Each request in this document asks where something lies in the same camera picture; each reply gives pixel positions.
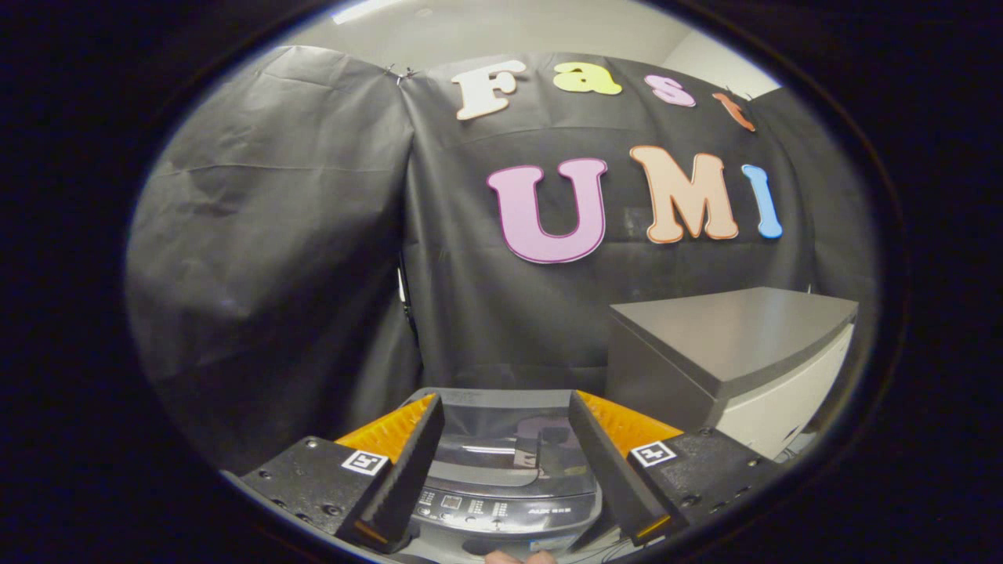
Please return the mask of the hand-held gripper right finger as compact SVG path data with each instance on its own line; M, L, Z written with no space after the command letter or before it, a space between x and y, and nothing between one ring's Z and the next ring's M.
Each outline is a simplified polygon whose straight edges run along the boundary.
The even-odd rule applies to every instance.
M569 422L637 547L715 524L778 474L772 458L713 426L680 431L583 390L569 393Z

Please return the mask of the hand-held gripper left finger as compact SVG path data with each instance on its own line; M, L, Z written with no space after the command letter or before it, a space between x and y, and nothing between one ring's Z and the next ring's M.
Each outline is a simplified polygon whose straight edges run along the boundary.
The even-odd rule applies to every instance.
M412 513L444 422L440 394L427 393L343 438L307 436L223 478L313 541L349 554L393 554L415 536Z

